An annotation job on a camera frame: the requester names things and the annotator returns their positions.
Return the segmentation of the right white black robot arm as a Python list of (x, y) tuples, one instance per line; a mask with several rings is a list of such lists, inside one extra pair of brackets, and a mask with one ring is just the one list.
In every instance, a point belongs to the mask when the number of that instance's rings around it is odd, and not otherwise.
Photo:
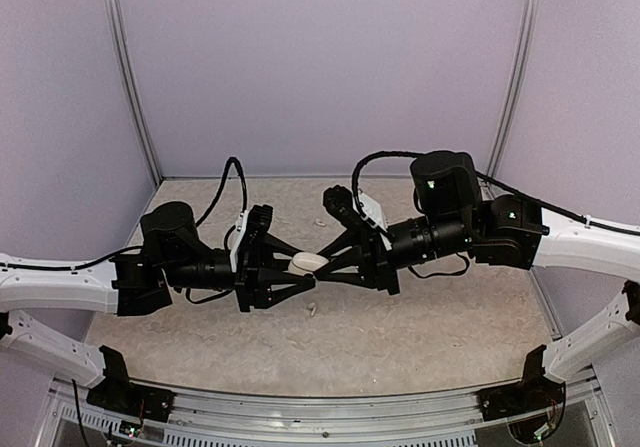
[[(381, 158), (410, 159), (413, 200), (420, 215), (384, 226), (360, 198), (361, 170)], [(535, 409), (551, 382), (568, 381), (598, 357), (639, 335), (639, 229), (592, 220), (509, 186), (492, 200), (482, 197), (471, 156), (465, 152), (380, 151), (360, 160), (351, 186), (328, 189), (327, 212), (345, 232), (320, 255), (318, 280), (398, 292), (397, 272), (465, 253), (478, 264), (522, 270), (561, 267), (622, 278), (622, 291), (598, 314), (566, 337), (542, 347), (527, 361), (511, 400)]]

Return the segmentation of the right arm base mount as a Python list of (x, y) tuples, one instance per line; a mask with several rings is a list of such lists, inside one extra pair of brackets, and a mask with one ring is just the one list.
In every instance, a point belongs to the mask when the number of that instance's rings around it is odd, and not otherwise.
[(477, 399), (484, 421), (493, 421), (547, 409), (565, 399), (565, 384), (513, 382), (481, 389)]

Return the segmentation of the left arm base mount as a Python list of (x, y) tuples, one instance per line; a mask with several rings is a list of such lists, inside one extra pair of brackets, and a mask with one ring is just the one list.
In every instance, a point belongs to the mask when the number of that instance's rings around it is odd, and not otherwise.
[(166, 423), (172, 412), (175, 393), (171, 390), (132, 383), (125, 386), (96, 386), (89, 390), (87, 402), (102, 409)]

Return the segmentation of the white earbud charging case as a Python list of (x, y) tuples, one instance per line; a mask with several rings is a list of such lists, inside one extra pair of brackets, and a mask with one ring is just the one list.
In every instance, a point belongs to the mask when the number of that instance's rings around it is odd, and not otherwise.
[(288, 272), (301, 276), (313, 274), (328, 262), (329, 260), (321, 255), (310, 252), (299, 252), (291, 258)]

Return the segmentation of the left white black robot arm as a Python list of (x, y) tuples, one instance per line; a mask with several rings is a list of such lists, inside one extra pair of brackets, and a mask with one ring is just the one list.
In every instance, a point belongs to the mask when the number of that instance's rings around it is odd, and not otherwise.
[(76, 341), (38, 321), (31, 309), (72, 309), (119, 317), (150, 315), (172, 303), (179, 289), (235, 294), (241, 311), (268, 309), (311, 290), (308, 274), (289, 272), (297, 249), (268, 232), (273, 209), (244, 212), (231, 249), (213, 249), (199, 238), (192, 208), (165, 203), (142, 217), (143, 244), (78, 266), (58, 261), (33, 265), (1, 257), (1, 346), (97, 389), (121, 412), (140, 401), (123, 356), (106, 346)]

